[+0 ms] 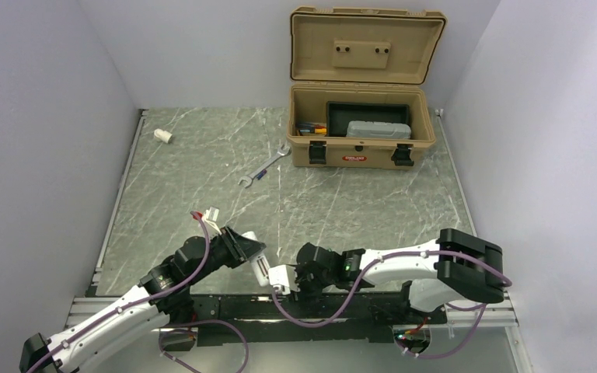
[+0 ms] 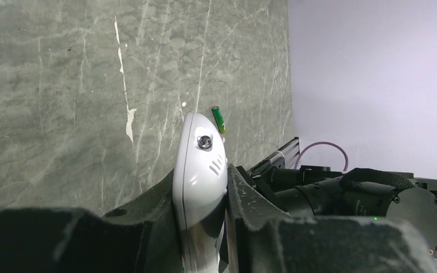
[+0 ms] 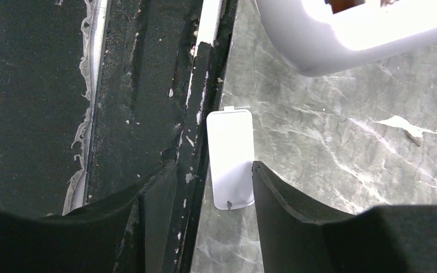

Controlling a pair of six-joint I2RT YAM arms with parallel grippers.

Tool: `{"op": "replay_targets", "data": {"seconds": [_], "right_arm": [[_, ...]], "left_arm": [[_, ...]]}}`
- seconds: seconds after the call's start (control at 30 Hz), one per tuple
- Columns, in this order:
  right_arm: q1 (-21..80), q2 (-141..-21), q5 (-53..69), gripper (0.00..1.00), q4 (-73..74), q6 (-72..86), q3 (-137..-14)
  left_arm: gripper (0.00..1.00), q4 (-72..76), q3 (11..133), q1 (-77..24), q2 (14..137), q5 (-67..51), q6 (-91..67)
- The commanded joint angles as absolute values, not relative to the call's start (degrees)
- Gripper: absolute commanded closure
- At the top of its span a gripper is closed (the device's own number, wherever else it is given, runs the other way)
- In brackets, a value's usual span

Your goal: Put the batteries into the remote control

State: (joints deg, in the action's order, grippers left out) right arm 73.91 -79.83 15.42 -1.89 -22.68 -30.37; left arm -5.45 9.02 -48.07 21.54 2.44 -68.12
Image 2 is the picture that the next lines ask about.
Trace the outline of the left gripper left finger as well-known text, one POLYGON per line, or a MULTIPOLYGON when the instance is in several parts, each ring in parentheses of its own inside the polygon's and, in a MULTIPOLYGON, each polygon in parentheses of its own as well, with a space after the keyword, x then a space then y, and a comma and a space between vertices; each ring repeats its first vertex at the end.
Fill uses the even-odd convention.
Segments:
POLYGON ((0 272, 182 272, 172 178, 103 216, 0 208, 0 272))

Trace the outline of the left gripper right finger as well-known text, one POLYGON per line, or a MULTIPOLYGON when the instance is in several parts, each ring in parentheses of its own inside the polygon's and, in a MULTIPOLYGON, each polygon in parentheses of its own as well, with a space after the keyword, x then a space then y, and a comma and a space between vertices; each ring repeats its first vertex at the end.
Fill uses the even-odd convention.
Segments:
POLYGON ((437 272, 426 241, 404 220, 294 218, 228 167, 230 272, 437 272))

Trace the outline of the white remote control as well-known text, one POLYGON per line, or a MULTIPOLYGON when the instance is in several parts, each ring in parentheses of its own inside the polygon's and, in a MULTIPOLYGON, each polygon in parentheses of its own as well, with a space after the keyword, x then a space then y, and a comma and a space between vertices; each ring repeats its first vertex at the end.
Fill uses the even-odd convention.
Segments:
POLYGON ((204 115, 185 117, 172 193, 185 272, 218 272, 228 162, 222 137, 204 115))

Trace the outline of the small green battery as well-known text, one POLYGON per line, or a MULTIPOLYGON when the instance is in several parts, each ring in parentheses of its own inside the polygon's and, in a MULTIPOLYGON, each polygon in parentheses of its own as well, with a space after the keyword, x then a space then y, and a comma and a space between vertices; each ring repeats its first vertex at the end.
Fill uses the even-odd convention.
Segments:
POLYGON ((217 129, 221 134, 226 133, 226 125, 225 125, 225 121, 224 118, 221 114, 221 110, 218 106, 213 106, 211 108, 214 120, 216 122, 217 125, 217 129))

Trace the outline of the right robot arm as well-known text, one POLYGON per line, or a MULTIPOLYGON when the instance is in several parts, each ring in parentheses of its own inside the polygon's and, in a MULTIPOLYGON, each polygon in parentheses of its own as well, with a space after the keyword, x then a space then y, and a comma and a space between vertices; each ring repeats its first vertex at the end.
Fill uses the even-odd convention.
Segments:
POLYGON ((360 216, 406 220, 437 251, 437 179, 406 172, 328 167, 241 170, 246 182, 292 217, 360 216))

